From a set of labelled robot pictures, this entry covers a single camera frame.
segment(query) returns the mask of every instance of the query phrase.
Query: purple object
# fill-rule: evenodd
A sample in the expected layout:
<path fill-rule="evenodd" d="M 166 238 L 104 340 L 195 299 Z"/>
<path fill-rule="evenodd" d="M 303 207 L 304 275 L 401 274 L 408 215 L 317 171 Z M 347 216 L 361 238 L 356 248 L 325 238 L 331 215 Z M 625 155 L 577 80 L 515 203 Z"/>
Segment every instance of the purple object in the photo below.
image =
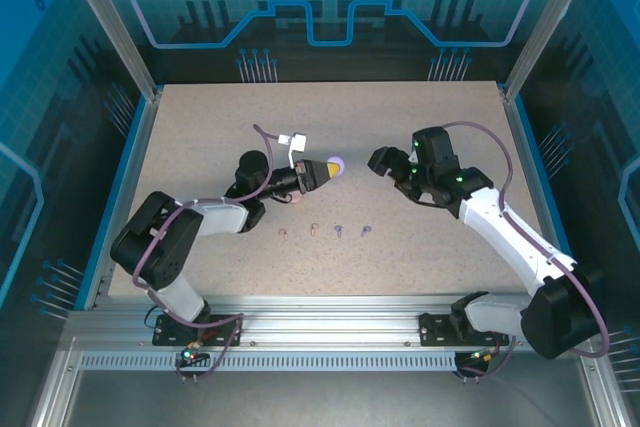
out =
<path fill-rule="evenodd" d="M 327 162 L 331 162 L 332 164 L 338 164 L 340 166 L 340 171 L 336 175 L 336 177 L 340 177 L 344 173 L 344 160 L 340 157 L 329 157 Z"/>

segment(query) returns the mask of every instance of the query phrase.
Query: wire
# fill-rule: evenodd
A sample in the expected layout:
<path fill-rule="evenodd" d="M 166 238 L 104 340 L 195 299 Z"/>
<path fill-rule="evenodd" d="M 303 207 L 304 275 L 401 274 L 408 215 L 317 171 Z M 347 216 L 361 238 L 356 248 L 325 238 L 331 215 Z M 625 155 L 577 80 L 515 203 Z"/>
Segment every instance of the wire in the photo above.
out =
<path fill-rule="evenodd" d="M 149 319 L 149 316 L 151 315 L 151 312 L 153 312 L 154 310 L 156 310 L 158 308 L 157 305 L 154 305 L 153 307 L 151 307 L 149 310 L 147 310 L 146 315 L 144 316 L 144 320 L 142 321 L 144 323 L 144 325 L 146 325 L 147 327 L 149 327 L 150 329 L 153 329 L 154 326 L 153 325 L 149 325 L 147 324 L 147 320 Z"/>
<path fill-rule="evenodd" d="M 241 328 L 242 328 L 242 320 L 236 320 L 236 325 L 234 326 L 233 331 L 231 332 L 231 334 L 229 335 L 229 338 L 227 339 L 227 343 L 224 345 L 224 348 L 222 349 L 222 352 L 220 352 L 220 355 L 218 356 L 216 361 L 213 364 L 211 364 L 211 367 L 209 367 L 209 369 L 207 369 L 205 372 L 203 372 L 201 374 L 193 374 L 194 376 L 196 376 L 196 378 L 203 379 L 203 378 L 213 374 L 213 372 L 222 363 L 222 360 L 224 359 L 225 355 L 229 351 L 229 347 L 231 347 L 231 343 L 233 342 L 233 339 L 235 338 L 236 335 L 238 335 L 238 333 L 240 332 Z M 184 372 L 182 372 L 182 370 L 180 370 L 180 367 L 178 367 L 177 363 L 176 363 L 176 374 L 178 374 L 180 377 L 185 378 L 185 379 L 193 377 L 191 375 L 185 375 Z"/>
<path fill-rule="evenodd" d="M 571 351 L 577 355 L 581 355 L 583 357 L 589 357 L 592 359 L 607 355 L 610 347 L 609 331 L 607 329 L 607 324 L 602 318 L 602 314 L 598 310 L 598 306 L 589 295 L 589 292 L 587 292 L 587 289 L 584 288 L 584 286 L 580 283 L 577 277 L 564 264 L 562 264 L 562 262 L 560 262 L 558 259 L 554 257 L 553 253 L 549 252 L 543 245 L 540 245 L 540 243 L 536 239 L 534 239 L 531 235 L 529 235 L 529 233 L 526 230 L 524 230 L 518 224 L 518 222 L 516 222 L 513 219 L 513 217 L 511 217 L 511 215 L 509 214 L 509 211 L 506 210 L 505 195 L 507 193 L 507 189 L 509 188 L 509 185 L 511 184 L 511 180 L 513 179 L 513 162 L 511 161 L 511 156 L 509 155 L 509 151 L 507 150 L 507 147 L 504 145 L 504 142 L 502 142 L 502 140 L 500 140 L 500 137 L 498 137 L 496 134 L 494 134 L 491 130 L 486 128 L 484 125 L 476 124 L 475 122 L 459 120 L 456 122 L 449 122 L 448 124 L 445 124 L 442 127 L 446 129 L 448 127 L 457 127 L 457 126 L 466 126 L 466 127 L 472 127 L 474 129 L 481 130 L 482 132 L 487 134 L 489 137 L 491 137 L 498 144 L 498 146 L 500 147 L 500 150 L 502 150 L 502 153 L 504 154 L 505 159 L 507 160 L 507 178 L 504 181 L 504 184 L 502 185 L 498 194 L 498 206 L 500 207 L 500 213 L 502 214 L 503 218 L 507 221 L 507 223 L 518 234 L 520 234 L 521 237 L 523 237 L 527 242 L 529 242 L 529 244 L 531 244 L 533 248 L 535 248 L 538 252 L 540 252 L 540 254 L 542 254 L 547 259 L 547 262 L 552 263 L 558 269 L 560 269 L 560 271 L 565 275 L 565 277 L 569 279 L 569 281 L 573 284 L 576 290 L 580 293 L 585 303 L 587 304 L 587 307 L 591 311 L 591 314 L 593 315 L 596 321 L 596 324 L 598 325 L 598 329 L 600 330 L 600 335 L 602 336 L 602 345 L 600 347 L 600 350 L 598 350 L 597 352 L 587 352 L 580 349 L 571 349 Z"/>

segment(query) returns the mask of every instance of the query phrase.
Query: yellow tip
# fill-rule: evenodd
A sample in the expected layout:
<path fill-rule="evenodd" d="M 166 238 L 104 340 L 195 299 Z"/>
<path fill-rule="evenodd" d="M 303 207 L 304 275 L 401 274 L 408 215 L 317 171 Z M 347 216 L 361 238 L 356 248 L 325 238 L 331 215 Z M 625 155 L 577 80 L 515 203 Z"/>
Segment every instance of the yellow tip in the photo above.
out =
<path fill-rule="evenodd" d="M 340 164 L 327 162 L 327 169 L 329 170 L 329 177 L 333 179 L 336 175 L 340 173 Z"/>

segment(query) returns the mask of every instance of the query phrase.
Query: speckled tabletop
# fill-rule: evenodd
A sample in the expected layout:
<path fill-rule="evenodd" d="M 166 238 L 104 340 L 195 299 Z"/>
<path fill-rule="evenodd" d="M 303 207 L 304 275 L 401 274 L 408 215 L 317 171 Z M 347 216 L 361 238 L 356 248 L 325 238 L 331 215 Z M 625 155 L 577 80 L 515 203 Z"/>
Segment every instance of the speckled tabletop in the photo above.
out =
<path fill-rule="evenodd" d="M 151 134 L 133 209 L 154 190 L 181 200 L 223 194 L 239 157 L 264 149 L 252 129 L 304 132 L 304 158 L 346 162 L 343 176 L 299 205 L 267 201 L 248 234 L 196 240 L 185 272 L 206 295 L 405 295 L 479 289 L 523 291 L 518 277 L 474 231 L 448 212 L 419 207 L 367 168 L 381 146 L 410 149 L 411 134 L 454 120 L 479 122 L 515 163 L 507 201 L 539 230 L 498 90 L 493 82 L 168 85 Z M 450 129 L 461 165 L 497 186 L 505 160 L 481 132 Z M 274 145 L 276 167 L 287 150 Z M 310 235 L 312 223 L 320 225 Z M 338 239 L 334 226 L 343 226 Z M 363 226 L 372 231 L 362 238 Z M 288 240 L 278 235 L 285 228 Z M 140 294 L 117 268 L 110 295 Z"/>

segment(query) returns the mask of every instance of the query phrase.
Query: glass panel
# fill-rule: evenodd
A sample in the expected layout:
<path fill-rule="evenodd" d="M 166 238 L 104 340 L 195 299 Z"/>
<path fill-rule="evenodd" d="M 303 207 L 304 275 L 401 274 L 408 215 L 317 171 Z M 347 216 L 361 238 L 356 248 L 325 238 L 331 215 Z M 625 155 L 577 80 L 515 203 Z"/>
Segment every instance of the glass panel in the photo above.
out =
<path fill-rule="evenodd" d="M 574 0 L 521 92 L 573 255 L 605 272 L 612 332 L 640 328 L 639 5 Z M 635 390 L 640 357 L 622 340 L 616 370 Z"/>
<path fill-rule="evenodd" d="M 0 412 L 17 426 L 78 294 L 140 93 L 85 0 L 0 11 Z"/>
<path fill-rule="evenodd" d="M 504 80 L 547 0 L 114 0 L 156 81 Z"/>

